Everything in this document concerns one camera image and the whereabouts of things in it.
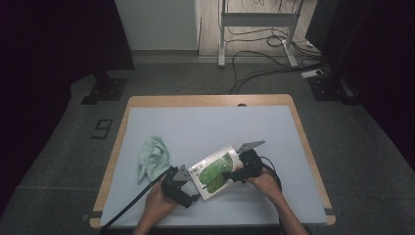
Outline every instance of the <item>metal frame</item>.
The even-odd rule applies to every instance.
[[[290,62],[291,67],[297,67],[294,50],[291,47],[297,23],[300,18],[300,11],[304,0],[300,0],[296,11],[293,13],[227,13],[226,1],[222,0],[222,13],[220,19],[220,41],[218,66],[225,67],[225,27],[226,26],[278,26],[288,27],[287,40],[283,41],[283,48]]]

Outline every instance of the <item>gray carpet floor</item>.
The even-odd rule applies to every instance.
[[[239,63],[241,77],[274,67]],[[74,83],[60,124],[16,189],[0,219],[0,234],[98,234],[92,212],[128,98],[140,95],[215,94],[233,85],[230,64],[139,63],[126,78],[119,101],[80,105],[95,80]],[[315,101],[299,72],[275,73],[248,82],[240,94],[290,94],[296,103],[337,222],[310,227],[313,234],[415,234],[415,174],[379,125],[361,106]],[[95,130],[112,119],[106,139]]]

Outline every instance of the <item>light green cloth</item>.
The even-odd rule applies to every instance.
[[[164,143],[159,136],[151,136],[144,142],[138,154],[138,183],[146,173],[150,181],[153,181],[169,167],[170,158]]]

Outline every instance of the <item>wooden table edge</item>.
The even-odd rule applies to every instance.
[[[313,174],[320,199],[322,200],[325,210],[331,210],[332,205],[324,187],[323,180],[318,170],[315,159],[312,155],[311,148],[307,141],[305,132],[302,128],[299,113],[297,112],[293,98],[287,94],[274,95],[194,95],[194,96],[133,96],[128,100],[125,112],[120,124],[118,134],[114,143],[109,163],[100,187],[100,191],[95,202],[93,213],[100,213],[104,209],[110,192],[111,182],[113,180],[114,170],[122,139],[125,134],[128,123],[129,111],[131,108],[164,108],[164,107],[226,107],[238,106],[240,104],[247,106],[288,106],[295,121],[297,131],[300,136],[301,144],[304,148],[308,164]],[[100,228],[101,217],[91,217],[89,224],[93,228]],[[334,215],[327,215],[326,225],[336,222]]]

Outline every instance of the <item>white wall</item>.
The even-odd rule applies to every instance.
[[[131,50],[197,50],[199,0],[115,0]]]

